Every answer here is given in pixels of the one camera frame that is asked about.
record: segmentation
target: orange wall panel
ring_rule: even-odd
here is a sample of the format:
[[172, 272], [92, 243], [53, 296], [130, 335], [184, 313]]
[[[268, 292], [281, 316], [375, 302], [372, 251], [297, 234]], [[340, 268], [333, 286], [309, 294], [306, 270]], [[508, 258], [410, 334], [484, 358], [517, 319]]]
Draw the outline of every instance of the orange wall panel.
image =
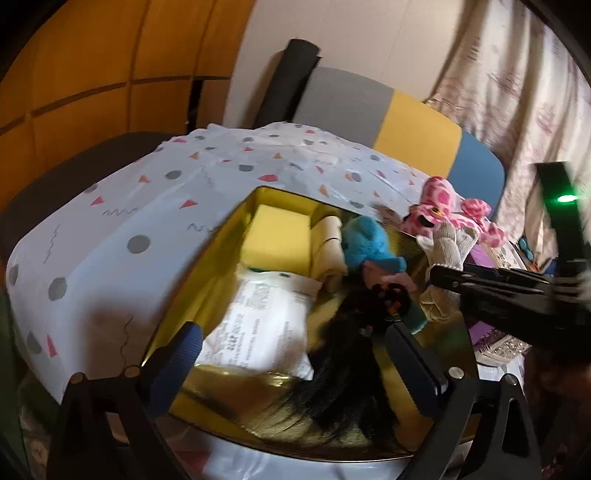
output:
[[216, 0], [197, 60], [196, 76], [232, 76], [254, 2]]
[[29, 42], [18, 54], [0, 82], [0, 127], [23, 116], [31, 95], [31, 60], [33, 43]]
[[209, 124], [222, 124], [229, 89], [230, 80], [203, 82], [197, 110], [197, 128], [206, 128]]
[[81, 98], [33, 119], [35, 147], [45, 170], [77, 153], [124, 134], [127, 88]]
[[134, 79], [192, 75], [213, 0], [151, 0]]
[[127, 82], [146, 0], [70, 0], [34, 35], [33, 109]]
[[0, 212], [39, 174], [30, 124], [23, 122], [0, 136]]
[[190, 80], [133, 85], [129, 130], [183, 135], [190, 91]]

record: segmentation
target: chair backrest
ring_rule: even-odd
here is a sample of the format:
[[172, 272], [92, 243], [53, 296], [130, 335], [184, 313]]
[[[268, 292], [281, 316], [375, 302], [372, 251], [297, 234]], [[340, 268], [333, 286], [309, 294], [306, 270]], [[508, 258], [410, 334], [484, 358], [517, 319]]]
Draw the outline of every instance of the chair backrest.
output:
[[485, 200], [493, 211], [501, 197], [504, 171], [485, 145], [428, 105], [375, 80], [317, 67], [293, 122], [447, 177], [460, 195]]

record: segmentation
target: white tablecloth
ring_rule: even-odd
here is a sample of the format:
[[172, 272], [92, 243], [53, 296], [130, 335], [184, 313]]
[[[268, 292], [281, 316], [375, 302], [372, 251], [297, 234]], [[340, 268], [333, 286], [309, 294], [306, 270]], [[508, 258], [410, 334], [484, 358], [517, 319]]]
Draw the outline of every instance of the white tablecloth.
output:
[[172, 138], [89, 186], [18, 243], [7, 286], [20, 350], [60, 401], [75, 372], [110, 377], [140, 362], [204, 240], [257, 186], [404, 216], [426, 178], [305, 125], [210, 125]]

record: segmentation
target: green led light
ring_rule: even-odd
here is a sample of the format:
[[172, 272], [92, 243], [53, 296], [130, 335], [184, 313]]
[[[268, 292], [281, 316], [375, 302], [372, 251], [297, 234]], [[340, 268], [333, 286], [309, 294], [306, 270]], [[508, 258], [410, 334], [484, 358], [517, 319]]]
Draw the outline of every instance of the green led light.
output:
[[576, 195], [562, 195], [562, 196], [558, 197], [558, 201], [560, 203], [568, 203], [568, 202], [575, 201], [577, 198], [579, 198], [579, 197], [577, 197]]

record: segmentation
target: knit glove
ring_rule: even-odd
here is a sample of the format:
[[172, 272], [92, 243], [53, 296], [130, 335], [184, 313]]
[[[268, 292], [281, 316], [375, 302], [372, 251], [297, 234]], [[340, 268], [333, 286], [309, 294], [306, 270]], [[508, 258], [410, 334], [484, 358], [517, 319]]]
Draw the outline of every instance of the knit glove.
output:
[[[464, 260], [478, 240], [477, 230], [470, 227], [455, 229], [447, 222], [440, 222], [433, 228], [433, 239], [418, 236], [417, 243], [429, 260], [427, 279], [433, 265], [443, 265], [462, 271]], [[460, 296], [449, 290], [429, 285], [419, 299], [425, 317], [430, 322], [446, 322], [460, 308]]]

